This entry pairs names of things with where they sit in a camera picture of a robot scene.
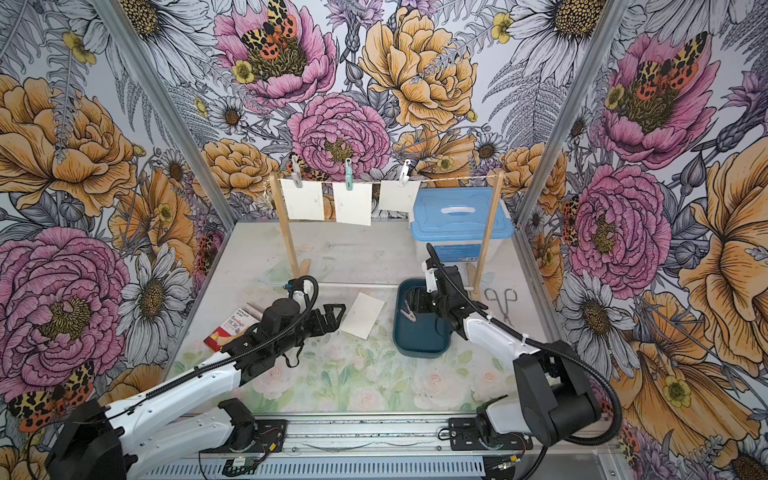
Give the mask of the right wooden post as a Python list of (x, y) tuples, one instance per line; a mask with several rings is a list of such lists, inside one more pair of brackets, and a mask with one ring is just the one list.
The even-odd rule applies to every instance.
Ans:
[(490, 241), (493, 235), (494, 223), (497, 214), (497, 208), (502, 194), (502, 185), (505, 180), (505, 173), (499, 172), (495, 177), (495, 184), (493, 186), (493, 192), (491, 201), (489, 204), (489, 211), (484, 230), (484, 236), (481, 244), (480, 255), (474, 269), (474, 278), (472, 282), (473, 292), (472, 299), (479, 301), (481, 299), (481, 285), (482, 277), (485, 269), (485, 263), (490, 250)]

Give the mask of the aluminium front rail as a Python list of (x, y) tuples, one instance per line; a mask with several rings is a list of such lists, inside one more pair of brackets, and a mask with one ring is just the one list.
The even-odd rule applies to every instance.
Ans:
[(139, 442), (130, 479), (630, 479), (617, 442), (559, 443), (526, 434), (488, 450), (459, 413), (259, 415), (242, 449), (215, 447), (224, 423), (185, 417)]

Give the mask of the pink clothespin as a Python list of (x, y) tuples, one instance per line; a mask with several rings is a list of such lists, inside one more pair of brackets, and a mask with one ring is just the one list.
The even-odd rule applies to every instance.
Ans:
[(405, 301), (403, 302), (402, 308), (400, 309), (400, 313), (401, 313), (401, 314), (402, 314), (402, 315), (403, 315), (405, 318), (407, 318), (407, 319), (408, 319), (410, 322), (412, 322), (412, 323), (415, 323), (415, 322), (417, 322), (417, 321), (418, 321), (418, 318), (417, 318), (417, 316), (416, 316), (416, 315), (415, 315), (415, 313), (412, 311), (412, 309), (411, 309), (411, 307), (410, 307), (410, 305), (409, 305), (409, 303), (408, 303), (408, 301), (407, 301), (407, 300), (405, 300)]

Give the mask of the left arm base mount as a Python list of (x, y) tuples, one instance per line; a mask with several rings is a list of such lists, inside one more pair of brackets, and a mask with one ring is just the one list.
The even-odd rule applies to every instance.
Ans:
[(256, 419), (239, 424), (225, 443), (203, 450), (204, 454), (266, 454), (281, 452), (288, 422), (282, 419)]

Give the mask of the blue lidded storage box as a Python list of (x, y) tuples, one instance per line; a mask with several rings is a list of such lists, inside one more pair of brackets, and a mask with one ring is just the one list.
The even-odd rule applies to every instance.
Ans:
[(417, 259), (429, 258), (430, 244), (444, 263), (478, 261), (492, 198), (490, 187), (420, 190), (409, 213)]

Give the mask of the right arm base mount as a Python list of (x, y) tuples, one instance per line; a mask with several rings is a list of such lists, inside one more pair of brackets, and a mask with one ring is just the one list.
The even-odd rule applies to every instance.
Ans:
[(517, 451), (524, 453), (533, 448), (532, 438), (524, 433), (497, 433), (487, 420), (480, 417), (453, 417), (447, 421), (447, 430), (441, 433), (452, 451)]

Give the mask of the metal scissors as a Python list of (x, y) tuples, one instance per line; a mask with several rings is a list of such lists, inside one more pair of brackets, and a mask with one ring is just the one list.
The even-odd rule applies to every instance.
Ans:
[(511, 307), (518, 299), (517, 292), (512, 288), (506, 288), (502, 292), (493, 288), (486, 288), (484, 290), (484, 296), (488, 302), (496, 304), (497, 310), (502, 315), (504, 323), (513, 326), (510, 313)]

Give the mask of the red white small box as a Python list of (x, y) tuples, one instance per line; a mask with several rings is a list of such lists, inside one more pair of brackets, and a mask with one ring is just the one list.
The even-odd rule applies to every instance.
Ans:
[(259, 323), (261, 319), (261, 311), (250, 305), (240, 307), (208, 335), (203, 340), (203, 344), (214, 352), (220, 351), (223, 346), (242, 336), (248, 328)]

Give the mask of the dark teal tray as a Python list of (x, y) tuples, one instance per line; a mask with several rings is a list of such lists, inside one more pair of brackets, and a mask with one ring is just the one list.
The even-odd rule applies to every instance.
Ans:
[[(400, 313), (405, 300), (418, 318), (415, 323)], [(401, 355), (435, 359), (448, 350), (451, 344), (451, 330), (445, 321), (431, 311), (429, 300), (423, 279), (407, 279), (399, 285), (392, 338)]]

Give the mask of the grey clothespin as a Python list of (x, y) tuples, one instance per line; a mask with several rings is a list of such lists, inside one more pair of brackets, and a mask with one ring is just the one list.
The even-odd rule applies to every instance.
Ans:
[(301, 159), (298, 155), (291, 156), (291, 179), (296, 188), (301, 189), (303, 187)]

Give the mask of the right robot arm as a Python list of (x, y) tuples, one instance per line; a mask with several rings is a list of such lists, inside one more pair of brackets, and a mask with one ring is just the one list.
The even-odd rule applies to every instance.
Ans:
[(606, 390), (613, 404), (618, 403), (618, 397), (607, 379), (579, 358), (570, 345), (537, 341), (494, 318), (470, 299), (457, 267), (427, 260), (422, 269), (429, 305), (437, 317), (447, 321), (461, 338), (484, 348), (514, 371), (516, 395), (493, 400), (480, 409), (479, 417), (488, 433), (527, 432), (546, 447), (561, 441), (597, 446), (618, 435), (618, 414), (600, 435), (577, 434), (602, 418), (594, 382)]

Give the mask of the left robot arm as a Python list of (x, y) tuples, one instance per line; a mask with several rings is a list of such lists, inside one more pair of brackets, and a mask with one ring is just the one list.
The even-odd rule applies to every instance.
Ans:
[(258, 378), (307, 339), (337, 331), (345, 311), (343, 304), (311, 309), (278, 299), (260, 322), (187, 372), (107, 405), (86, 402), (65, 421), (47, 473), (53, 479), (138, 479), (187, 455), (253, 447), (257, 422), (240, 400), (225, 399), (194, 417), (188, 412)]

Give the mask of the teal clothespin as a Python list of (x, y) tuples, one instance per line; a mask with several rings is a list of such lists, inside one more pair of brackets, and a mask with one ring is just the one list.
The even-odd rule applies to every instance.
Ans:
[(347, 158), (344, 161), (344, 168), (345, 168), (345, 188), (347, 191), (352, 191), (354, 189), (354, 169), (352, 167), (352, 161), (350, 158)]

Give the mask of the white postcard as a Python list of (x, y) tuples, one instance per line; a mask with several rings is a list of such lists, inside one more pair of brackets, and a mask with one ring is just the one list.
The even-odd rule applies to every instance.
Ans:
[(366, 340), (381, 314), (385, 302), (360, 292), (345, 314), (340, 330), (343, 333)]
[(382, 180), (379, 192), (379, 208), (387, 211), (410, 212), (415, 204), (420, 186), (420, 181), (401, 183), (395, 180)]
[(344, 183), (333, 183), (335, 218), (338, 223), (370, 226), (372, 185), (352, 183), (349, 190)]
[(281, 189), (290, 220), (323, 221), (325, 219), (322, 183), (281, 179)]

